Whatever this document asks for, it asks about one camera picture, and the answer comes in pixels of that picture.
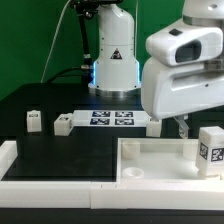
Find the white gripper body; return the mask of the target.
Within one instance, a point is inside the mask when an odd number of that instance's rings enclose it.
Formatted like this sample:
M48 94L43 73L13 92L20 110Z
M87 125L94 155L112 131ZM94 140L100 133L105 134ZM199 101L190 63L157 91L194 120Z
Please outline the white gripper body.
M150 58L142 72L141 104L164 119L224 105L224 72L206 62L221 55L223 32L178 20L149 36Z

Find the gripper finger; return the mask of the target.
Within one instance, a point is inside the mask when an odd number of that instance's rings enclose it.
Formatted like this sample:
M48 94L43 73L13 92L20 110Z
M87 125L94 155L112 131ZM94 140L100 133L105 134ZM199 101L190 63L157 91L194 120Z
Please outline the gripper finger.
M179 126L179 135L182 139L188 138L188 131L189 126L186 123L186 120L188 119L187 115L179 115L174 117L175 121L177 122Z

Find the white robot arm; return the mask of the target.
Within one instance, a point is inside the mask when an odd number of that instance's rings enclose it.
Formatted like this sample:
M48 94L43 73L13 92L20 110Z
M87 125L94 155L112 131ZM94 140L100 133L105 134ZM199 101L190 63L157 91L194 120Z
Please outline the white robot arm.
M173 117L188 135L187 115L224 105L224 0L185 0L182 18L149 36L150 58L134 56L134 21L117 5L99 7L100 53L89 90L126 97L141 92L154 120Z

